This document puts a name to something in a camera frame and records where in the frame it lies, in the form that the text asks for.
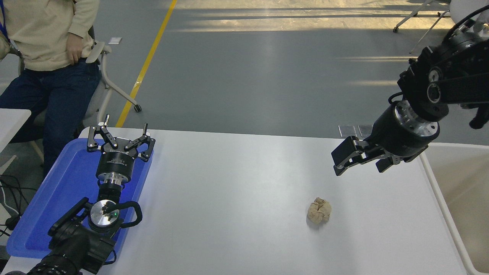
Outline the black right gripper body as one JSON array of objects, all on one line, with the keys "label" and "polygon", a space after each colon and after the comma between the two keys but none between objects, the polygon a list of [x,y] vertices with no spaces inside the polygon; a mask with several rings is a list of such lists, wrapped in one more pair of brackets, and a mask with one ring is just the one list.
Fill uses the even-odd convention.
[{"label": "black right gripper body", "polygon": [[429,121],[414,112],[408,102],[394,102],[374,122],[367,153],[394,155],[410,162],[429,144]]}]

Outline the person's left hand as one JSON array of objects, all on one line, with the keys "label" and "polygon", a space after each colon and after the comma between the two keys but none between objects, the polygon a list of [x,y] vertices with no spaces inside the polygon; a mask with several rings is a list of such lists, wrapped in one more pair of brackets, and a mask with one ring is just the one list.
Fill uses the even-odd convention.
[{"label": "person's left hand", "polygon": [[66,54],[71,65],[78,63],[83,50],[82,37],[68,33],[66,41]]}]

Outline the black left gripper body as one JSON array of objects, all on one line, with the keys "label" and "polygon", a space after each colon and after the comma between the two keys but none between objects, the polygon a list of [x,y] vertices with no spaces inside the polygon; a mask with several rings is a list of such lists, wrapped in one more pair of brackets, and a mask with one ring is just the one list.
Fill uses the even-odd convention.
[{"label": "black left gripper body", "polygon": [[131,178],[133,175],[134,164],[139,155],[138,147],[131,148],[129,151],[130,140],[120,137],[115,138],[117,148],[112,148],[110,143],[105,143],[101,149],[101,158],[96,170],[96,177],[103,178],[110,173],[117,173],[125,178]]}]

